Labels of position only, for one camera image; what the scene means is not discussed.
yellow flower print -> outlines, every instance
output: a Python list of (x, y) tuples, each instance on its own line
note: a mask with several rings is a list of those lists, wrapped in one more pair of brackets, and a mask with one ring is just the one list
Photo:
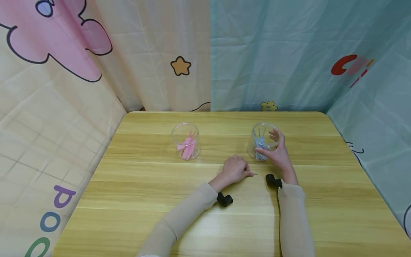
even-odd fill
[(273, 101), (268, 101), (266, 102), (262, 102), (261, 103), (261, 110), (262, 111), (276, 111), (278, 109), (277, 106), (275, 106)]

wood grain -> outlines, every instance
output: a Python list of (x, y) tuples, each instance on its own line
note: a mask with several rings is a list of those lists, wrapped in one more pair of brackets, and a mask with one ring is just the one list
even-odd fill
[[(201, 154), (178, 158), (170, 132), (193, 122)], [(257, 173), (225, 189), (189, 228), (172, 256), (280, 256), (277, 193), (265, 175), (278, 170), (246, 153), (257, 122), (286, 135), (317, 256), (411, 256), (411, 243), (329, 118), (316, 112), (134, 112), (121, 122), (59, 239), (53, 256), (133, 257), (161, 217), (239, 154)]]

beige sleeve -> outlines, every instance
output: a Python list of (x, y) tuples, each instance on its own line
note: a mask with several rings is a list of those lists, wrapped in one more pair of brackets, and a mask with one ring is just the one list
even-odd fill
[(176, 241), (203, 211), (213, 206), (217, 196), (216, 191), (208, 183), (198, 187), (158, 222), (140, 248), (137, 257), (169, 257)]
[(298, 185), (286, 184), (278, 190), (280, 203), (280, 243), (283, 257), (313, 257), (314, 245), (305, 215), (305, 194)]

hand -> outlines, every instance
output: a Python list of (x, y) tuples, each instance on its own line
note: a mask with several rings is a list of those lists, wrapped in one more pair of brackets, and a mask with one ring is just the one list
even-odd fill
[(241, 156), (234, 155), (224, 163), (223, 171), (209, 182), (210, 186), (218, 193), (226, 186), (240, 182), (246, 177), (252, 177), (248, 162)]
[(279, 141), (277, 148), (274, 151), (256, 148), (256, 152), (267, 156), (274, 165), (280, 168), (285, 183), (298, 185), (297, 175), (288, 155), (287, 147), (285, 146), (284, 134), (278, 129), (274, 129), (270, 131), (270, 138), (274, 141)]

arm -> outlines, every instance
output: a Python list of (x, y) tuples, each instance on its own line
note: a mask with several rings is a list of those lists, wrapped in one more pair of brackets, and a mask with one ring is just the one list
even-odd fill
[(160, 220), (144, 242), (137, 257), (145, 255), (168, 257), (173, 245), (184, 231), (216, 201), (216, 191), (209, 184), (202, 184)]
[(296, 172), (285, 146), (285, 136), (279, 130), (270, 131), (270, 138), (278, 141), (274, 151), (256, 148), (279, 167), (283, 187), (278, 190), (280, 204), (280, 243), (283, 257), (313, 257), (314, 245), (305, 214), (305, 194), (298, 185)]
[(144, 242), (137, 257), (168, 257), (185, 230), (203, 211), (213, 206), (217, 200), (217, 192), (250, 176), (253, 176), (253, 173), (242, 157), (230, 157), (225, 162), (222, 173), (208, 184), (202, 184), (161, 219)]
[(283, 182), (278, 190), (280, 243), (283, 257), (314, 257), (314, 245), (305, 215), (305, 194), (298, 185)]

